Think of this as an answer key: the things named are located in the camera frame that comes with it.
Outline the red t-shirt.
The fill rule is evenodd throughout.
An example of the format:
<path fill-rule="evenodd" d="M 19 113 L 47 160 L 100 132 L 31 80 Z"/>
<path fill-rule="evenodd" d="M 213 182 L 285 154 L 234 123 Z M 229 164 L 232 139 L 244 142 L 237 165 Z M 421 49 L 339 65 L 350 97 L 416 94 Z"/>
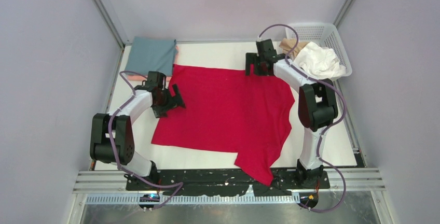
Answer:
<path fill-rule="evenodd" d="M 185 65 L 174 67 L 171 84 L 178 86 L 185 108 L 159 120 L 152 143 L 233 152 L 236 166 L 269 186 L 270 168 L 292 129 L 290 86 L 275 76 Z"/>

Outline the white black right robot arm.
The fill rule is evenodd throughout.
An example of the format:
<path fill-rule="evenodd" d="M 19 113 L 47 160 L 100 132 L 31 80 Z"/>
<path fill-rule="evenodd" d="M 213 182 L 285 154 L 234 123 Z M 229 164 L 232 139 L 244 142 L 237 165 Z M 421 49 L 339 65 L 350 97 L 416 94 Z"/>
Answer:
<path fill-rule="evenodd" d="M 278 54 L 271 39 L 258 40 L 256 48 L 256 53 L 245 55 L 245 74 L 275 76 L 298 93 L 298 117 L 304 127 L 304 141 L 294 178 L 298 185 L 309 188 L 323 176 L 321 153 L 326 132 L 339 113 L 335 88 L 331 80 L 315 79 L 287 56 Z"/>

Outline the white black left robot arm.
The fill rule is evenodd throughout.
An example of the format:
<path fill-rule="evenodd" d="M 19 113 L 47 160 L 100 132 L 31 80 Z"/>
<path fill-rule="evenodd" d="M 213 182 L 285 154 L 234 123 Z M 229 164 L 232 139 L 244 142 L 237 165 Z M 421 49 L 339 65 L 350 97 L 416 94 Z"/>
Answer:
<path fill-rule="evenodd" d="M 136 152 L 132 125 L 149 109 L 156 118 L 163 118 L 168 111 L 186 106 L 178 86 L 167 87 L 164 73 L 150 71 L 137 86 L 128 81 L 129 71 L 119 74 L 131 89 L 131 95 L 114 111 L 93 116 L 90 157 L 117 166 L 138 179 L 145 189 L 152 190 L 159 186 L 157 167 L 155 162 Z"/>

